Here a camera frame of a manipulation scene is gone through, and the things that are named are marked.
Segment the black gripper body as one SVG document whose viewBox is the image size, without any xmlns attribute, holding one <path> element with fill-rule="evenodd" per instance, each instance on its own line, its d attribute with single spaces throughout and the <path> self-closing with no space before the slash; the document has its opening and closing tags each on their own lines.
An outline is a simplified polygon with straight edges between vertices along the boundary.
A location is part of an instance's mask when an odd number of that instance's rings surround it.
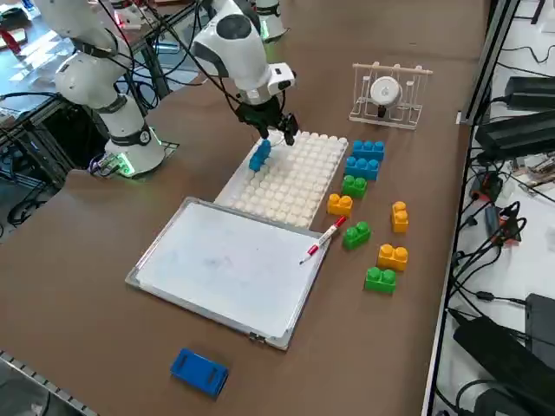
<svg viewBox="0 0 555 416">
<path fill-rule="evenodd" d="M 242 102 L 236 109 L 236 115 L 239 121 L 257 130 L 268 128 L 283 130 L 287 126 L 287 117 L 283 111 L 282 102 L 278 98 L 271 98 L 257 105 Z"/>
</svg>

